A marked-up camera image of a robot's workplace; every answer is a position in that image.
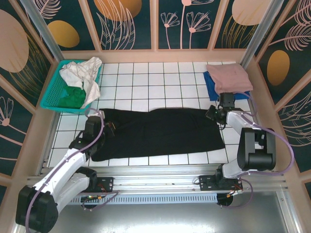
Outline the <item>black t-shirt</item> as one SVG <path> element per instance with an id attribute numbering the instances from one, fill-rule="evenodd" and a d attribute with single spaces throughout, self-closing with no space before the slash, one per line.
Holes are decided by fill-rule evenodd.
<path id="1" fill-rule="evenodd" d="M 204 109 L 160 108 L 150 112 L 104 109 L 105 123 L 113 122 L 114 137 L 106 137 L 91 159 L 135 158 L 222 150 L 218 124 Z"/>

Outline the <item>blue folded t-shirt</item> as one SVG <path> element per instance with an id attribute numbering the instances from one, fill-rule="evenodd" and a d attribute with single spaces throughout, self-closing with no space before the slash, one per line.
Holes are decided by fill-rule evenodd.
<path id="1" fill-rule="evenodd" d="M 209 98 L 211 101 L 217 101 L 219 98 L 219 95 L 216 93 L 215 91 L 215 83 L 212 80 L 210 74 L 208 71 L 203 73 L 205 82 L 206 82 L 206 86 L 207 86 L 207 92 L 209 95 Z M 244 94 L 242 93 L 235 93 L 234 94 L 235 100 L 247 100 L 250 97 L 250 92 L 246 91 Z"/>

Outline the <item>pink folded t-shirt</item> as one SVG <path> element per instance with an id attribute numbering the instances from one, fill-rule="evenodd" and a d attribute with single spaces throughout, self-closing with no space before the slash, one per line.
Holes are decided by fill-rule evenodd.
<path id="1" fill-rule="evenodd" d="M 249 76 L 240 64 L 207 65 L 207 71 L 215 83 L 217 94 L 253 90 Z"/>

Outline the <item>green crumpled t-shirt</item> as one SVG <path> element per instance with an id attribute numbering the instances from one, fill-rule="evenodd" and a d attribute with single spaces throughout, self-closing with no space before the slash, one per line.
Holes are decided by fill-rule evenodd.
<path id="1" fill-rule="evenodd" d="M 58 107 L 80 109 L 86 99 L 86 92 L 84 89 L 74 86 L 65 87 L 66 95 L 60 98 Z"/>

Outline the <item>teal plastic laundry basket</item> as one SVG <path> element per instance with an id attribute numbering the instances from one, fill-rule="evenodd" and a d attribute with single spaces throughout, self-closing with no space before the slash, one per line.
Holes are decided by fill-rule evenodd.
<path id="1" fill-rule="evenodd" d="M 56 111 L 56 112 L 66 112 L 66 113 L 71 113 L 71 114 L 82 114 L 88 107 L 91 106 L 92 103 L 89 104 L 84 109 L 70 109 L 70 108 L 58 107 L 58 103 L 59 103 L 60 98 L 62 98 L 66 95 L 66 92 L 65 92 L 66 83 L 61 78 L 59 71 L 63 67 L 63 65 L 66 65 L 69 62 L 81 63 L 81 62 L 84 62 L 84 60 L 63 60 L 58 64 L 58 66 L 55 70 L 55 73 L 53 74 L 51 81 L 50 81 L 50 83 L 49 83 L 49 85 L 48 85 L 48 87 L 47 87 L 47 89 L 43 95 L 40 106 L 44 109 L 49 109 L 49 110 Z M 96 79 L 98 86 L 99 86 L 100 72 L 101 72 L 101 67 L 99 68 L 98 76 Z"/>

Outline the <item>white crumpled t-shirt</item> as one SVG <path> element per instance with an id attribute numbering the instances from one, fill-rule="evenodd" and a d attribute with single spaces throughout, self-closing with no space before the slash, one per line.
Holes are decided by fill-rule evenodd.
<path id="1" fill-rule="evenodd" d="M 101 65 L 102 61 L 100 58 L 92 57 L 81 63 L 69 62 L 63 65 L 59 71 L 66 86 L 79 87 L 85 90 L 86 99 L 81 109 L 86 108 L 100 96 L 100 90 L 96 79 Z"/>

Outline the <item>grey metal sheet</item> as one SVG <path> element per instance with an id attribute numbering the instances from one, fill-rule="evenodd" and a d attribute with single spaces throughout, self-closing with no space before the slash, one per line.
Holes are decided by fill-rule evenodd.
<path id="1" fill-rule="evenodd" d="M 234 197 L 240 209 L 215 203 L 109 204 L 87 212 L 67 206 L 49 233 L 303 233 L 284 193 Z"/>

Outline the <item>peach disc golden lines panel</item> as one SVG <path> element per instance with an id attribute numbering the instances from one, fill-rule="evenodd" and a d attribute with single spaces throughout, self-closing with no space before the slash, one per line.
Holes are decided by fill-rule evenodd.
<path id="1" fill-rule="evenodd" d="M 229 0 L 215 49 L 246 49 L 271 0 Z"/>

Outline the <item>single flower wall panel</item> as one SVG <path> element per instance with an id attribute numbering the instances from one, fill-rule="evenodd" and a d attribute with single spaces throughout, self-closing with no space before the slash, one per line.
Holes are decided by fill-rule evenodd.
<path id="1" fill-rule="evenodd" d="M 34 107 L 0 75 L 0 175 L 16 174 L 33 118 Z"/>

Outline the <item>pink fern wall panel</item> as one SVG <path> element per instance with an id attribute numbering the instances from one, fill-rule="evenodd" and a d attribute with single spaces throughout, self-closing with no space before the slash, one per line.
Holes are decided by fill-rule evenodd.
<path id="1" fill-rule="evenodd" d="M 276 112 L 300 173 L 311 170 L 311 77 L 301 80 L 279 103 Z"/>

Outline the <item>aluminium frame post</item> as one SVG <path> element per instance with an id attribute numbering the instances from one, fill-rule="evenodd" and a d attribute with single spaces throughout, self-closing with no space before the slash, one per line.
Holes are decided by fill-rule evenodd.
<path id="1" fill-rule="evenodd" d="M 246 51 L 241 59 L 240 65 L 246 69 L 251 62 L 256 50 L 258 49 L 260 43 L 264 39 L 264 36 L 268 32 L 269 28 L 273 24 L 276 15 L 278 14 L 281 6 L 283 4 L 283 0 L 271 0 L 265 14 L 259 25 L 257 26 L 254 35 L 252 36 Z"/>
<path id="2" fill-rule="evenodd" d="M 51 34 L 46 22 L 44 21 L 43 17 L 40 15 L 35 3 L 32 0 L 20 0 L 21 4 L 28 12 L 31 20 L 33 21 L 36 28 L 41 33 L 44 41 L 46 42 L 48 48 L 54 55 L 56 61 L 60 62 L 64 59 L 64 56 L 54 40 L 53 35 Z"/>

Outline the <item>orange oval fern wall panel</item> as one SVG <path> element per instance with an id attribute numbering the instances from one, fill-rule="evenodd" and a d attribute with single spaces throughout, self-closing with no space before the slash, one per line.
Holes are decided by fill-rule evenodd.
<path id="1" fill-rule="evenodd" d="M 311 69 L 311 0 L 294 0 L 259 67 L 275 104 Z"/>

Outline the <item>orange disc leaf wall panel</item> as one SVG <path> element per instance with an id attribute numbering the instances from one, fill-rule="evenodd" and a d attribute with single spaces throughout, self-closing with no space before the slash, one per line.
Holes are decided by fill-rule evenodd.
<path id="1" fill-rule="evenodd" d="M 150 50 L 150 0 L 87 0 L 102 50 Z"/>

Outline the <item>orange oval leaf wall panel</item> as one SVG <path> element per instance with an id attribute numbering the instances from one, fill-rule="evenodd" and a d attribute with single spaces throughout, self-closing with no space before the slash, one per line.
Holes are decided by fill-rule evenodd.
<path id="1" fill-rule="evenodd" d="M 88 0 L 33 0 L 62 51 L 99 51 Z"/>

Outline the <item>large peach disc wall panel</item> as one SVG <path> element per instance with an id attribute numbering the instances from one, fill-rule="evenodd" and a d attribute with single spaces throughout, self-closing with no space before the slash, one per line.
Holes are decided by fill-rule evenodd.
<path id="1" fill-rule="evenodd" d="M 8 92 L 34 113 L 52 67 L 52 57 L 17 0 L 0 0 L 0 95 Z"/>

